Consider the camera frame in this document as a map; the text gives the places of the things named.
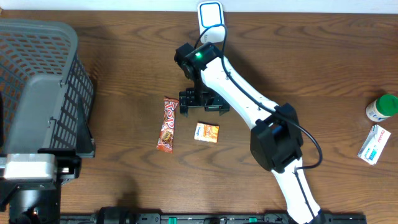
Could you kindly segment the small orange box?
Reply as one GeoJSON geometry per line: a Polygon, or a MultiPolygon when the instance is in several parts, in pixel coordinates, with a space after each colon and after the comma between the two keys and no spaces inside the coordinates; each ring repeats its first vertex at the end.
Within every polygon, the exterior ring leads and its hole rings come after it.
{"type": "Polygon", "coordinates": [[[194,140],[217,143],[219,130],[217,125],[197,123],[194,140]]]}

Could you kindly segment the red Top chocolate bar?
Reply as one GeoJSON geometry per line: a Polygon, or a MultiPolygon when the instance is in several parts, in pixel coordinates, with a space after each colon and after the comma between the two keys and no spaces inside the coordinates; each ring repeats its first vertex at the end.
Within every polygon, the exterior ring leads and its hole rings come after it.
{"type": "Polygon", "coordinates": [[[160,130],[157,149],[172,153],[175,131],[175,110],[179,101],[171,98],[164,98],[164,121],[160,130]]]}

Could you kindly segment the white blue medicine box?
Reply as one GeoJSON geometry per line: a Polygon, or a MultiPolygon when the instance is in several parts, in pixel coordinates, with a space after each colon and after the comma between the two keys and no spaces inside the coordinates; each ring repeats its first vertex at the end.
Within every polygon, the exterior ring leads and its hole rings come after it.
{"type": "Polygon", "coordinates": [[[376,165],[391,133],[375,124],[358,152],[358,157],[370,165],[376,165]]]}

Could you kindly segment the green lid jar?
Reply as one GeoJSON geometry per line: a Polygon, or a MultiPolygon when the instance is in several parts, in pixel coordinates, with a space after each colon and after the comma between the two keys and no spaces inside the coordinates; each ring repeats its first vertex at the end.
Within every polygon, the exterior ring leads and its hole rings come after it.
{"type": "Polygon", "coordinates": [[[374,122],[381,122],[397,114],[397,97],[382,95],[366,107],[367,117],[374,122]]]}

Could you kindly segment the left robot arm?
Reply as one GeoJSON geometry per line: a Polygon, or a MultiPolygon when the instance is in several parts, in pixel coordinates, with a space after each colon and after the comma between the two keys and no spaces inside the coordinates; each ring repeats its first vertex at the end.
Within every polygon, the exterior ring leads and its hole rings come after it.
{"type": "Polygon", "coordinates": [[[95,155],[80,96],[76,115],[76,143],[71,148],[1,155],[1,211],[9,206],[9,223],[60,223],[62,185],[79,178],[83,157],[95,155]]]}

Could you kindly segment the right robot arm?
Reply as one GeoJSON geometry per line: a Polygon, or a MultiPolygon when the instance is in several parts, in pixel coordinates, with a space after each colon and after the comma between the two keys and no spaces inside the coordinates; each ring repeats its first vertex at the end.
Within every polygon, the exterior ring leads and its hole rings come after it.
{"type": "Polygon", "coordinates": [[[304,171],[303,135],[295,109],[280,106],[253,88],[231,66],[215,45],[199,48],[186,43],[176,50],[174,60],[193,88],[180,92],[180,113],[203,107],[221,114],[233,108],[250,129],[250,152],[257,163],[273,173],[296,223],[323,223],[325,215],[312,196],[304,171]]]}

